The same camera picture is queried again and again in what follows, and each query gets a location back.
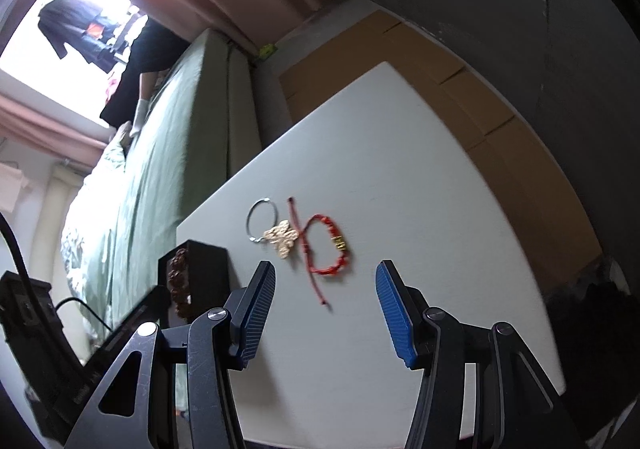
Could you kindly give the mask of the gold leaf brooch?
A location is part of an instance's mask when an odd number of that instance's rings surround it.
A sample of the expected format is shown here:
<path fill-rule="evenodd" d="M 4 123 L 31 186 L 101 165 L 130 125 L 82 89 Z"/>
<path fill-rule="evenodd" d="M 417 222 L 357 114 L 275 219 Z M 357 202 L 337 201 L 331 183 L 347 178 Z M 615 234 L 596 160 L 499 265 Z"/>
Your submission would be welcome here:
<path fill-rule="evenodd" d="M 278 256 L 282 259 L 290 255 L 298 236 L 297 229 L 288 220 L 280 221 L 262 234 L 262 238 L 276 249 Z"/>

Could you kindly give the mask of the black jewelry box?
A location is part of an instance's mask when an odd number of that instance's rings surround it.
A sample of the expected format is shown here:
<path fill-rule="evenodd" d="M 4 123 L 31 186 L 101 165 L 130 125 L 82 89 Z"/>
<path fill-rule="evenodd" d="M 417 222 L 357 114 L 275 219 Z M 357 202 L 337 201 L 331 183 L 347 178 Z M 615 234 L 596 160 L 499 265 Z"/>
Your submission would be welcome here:
<path fill-rule="evenodd" d="M 227 301 L 228 253 L 222 247 L 195 240 L 183 242 L 158 260 L 157 282 L 167 287 L 170 295 L 170 305 L 160 316 L 160 326 L 187 325 Z"/>

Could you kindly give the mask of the green bed sheet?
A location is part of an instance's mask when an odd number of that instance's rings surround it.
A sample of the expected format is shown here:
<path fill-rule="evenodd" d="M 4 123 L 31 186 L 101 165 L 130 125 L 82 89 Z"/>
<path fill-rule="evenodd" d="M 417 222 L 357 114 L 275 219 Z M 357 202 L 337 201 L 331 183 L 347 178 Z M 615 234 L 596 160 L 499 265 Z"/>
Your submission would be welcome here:
<path fill-rule="evenodd" d="M 169 71 L 136 136 L 122 126 L 70 203 L 61 255 L 82 330 L 102 344 L 157 283 L 175 242 L 186 146 L 208 40 L 203 32 Z"/>

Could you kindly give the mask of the flattened cardboard sheet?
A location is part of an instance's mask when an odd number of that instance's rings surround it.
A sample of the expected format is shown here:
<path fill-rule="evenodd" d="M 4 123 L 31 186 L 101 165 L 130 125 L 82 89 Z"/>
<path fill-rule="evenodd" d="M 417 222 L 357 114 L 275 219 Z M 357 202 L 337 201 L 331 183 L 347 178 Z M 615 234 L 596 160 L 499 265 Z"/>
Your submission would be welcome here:
<path fill-rule="evenodd" d="M 280 74 L 292 119 L 381 62 L 425 100 L 480 171 L 542 293 L 576 281 L 597 261 L 602 250 L 586 211 L 538 136 L 460 59 L 382 10 Z"/>

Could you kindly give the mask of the hanging pink shirt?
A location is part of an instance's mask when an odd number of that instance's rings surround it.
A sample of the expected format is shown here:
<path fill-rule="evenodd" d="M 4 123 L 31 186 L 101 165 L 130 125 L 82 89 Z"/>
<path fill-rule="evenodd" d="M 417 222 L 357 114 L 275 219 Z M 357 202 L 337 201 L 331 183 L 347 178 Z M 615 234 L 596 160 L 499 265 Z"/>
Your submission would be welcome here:
<path fill-rule="evenodd" d="M 0 211 L 12 213 L 21 191 L 28 186 L 24 173 L 13 166 L 0 164 Z"/>

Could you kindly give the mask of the small green object on floor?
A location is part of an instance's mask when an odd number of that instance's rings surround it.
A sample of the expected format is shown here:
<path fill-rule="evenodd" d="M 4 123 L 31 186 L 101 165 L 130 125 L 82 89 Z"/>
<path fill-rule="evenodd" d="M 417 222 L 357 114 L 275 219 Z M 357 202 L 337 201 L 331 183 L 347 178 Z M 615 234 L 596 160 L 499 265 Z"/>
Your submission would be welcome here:
<path fill-rule="evenodd" d="M 258 58 L 260 60 L 266 60 L 268 59 L 271 55 L 273 55 L 276 51 L 278 50 L 277 46 L 270 43 L 270 44 L 266 44 L 264 46 L 262 46 L 259 50 L 258 50 Z"/>

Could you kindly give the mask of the person in black clothes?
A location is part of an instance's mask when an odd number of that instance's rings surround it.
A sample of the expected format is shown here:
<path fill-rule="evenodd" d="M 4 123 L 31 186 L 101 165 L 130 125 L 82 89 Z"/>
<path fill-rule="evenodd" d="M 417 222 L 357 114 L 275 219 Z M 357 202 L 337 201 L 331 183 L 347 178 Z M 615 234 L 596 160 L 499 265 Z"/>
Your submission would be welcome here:
<path fill-rule="evenodd" d="M 146 20 L 131 45 L 128 65 L 100 118 L 111 128 L 133 121 L 139 100 L 150 100 L 153 91 L 154 81 L 148 83 L 150 88 L 143 88 L 142 76 L 158 76 L 160 72 L 170 70 L 189 46 L 189 41 L 159 22 L 152 18 Z"/>

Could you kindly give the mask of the hanging dark clothes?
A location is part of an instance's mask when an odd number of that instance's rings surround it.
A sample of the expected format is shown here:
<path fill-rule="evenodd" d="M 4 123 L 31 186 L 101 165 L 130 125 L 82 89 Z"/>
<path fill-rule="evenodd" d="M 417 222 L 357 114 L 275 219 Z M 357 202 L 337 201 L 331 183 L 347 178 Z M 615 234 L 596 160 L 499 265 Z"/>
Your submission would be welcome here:
<path fill-rule="evenodd" d="M 80 53 L 88 64 L 110 70 L 115 59 L 107 41 L 118 23 L 102 14 L 99 6 L 83 0 L 53 0 L 40 9 L 38 29 L 58 58 L 67 55 L 66 45 Z"/>

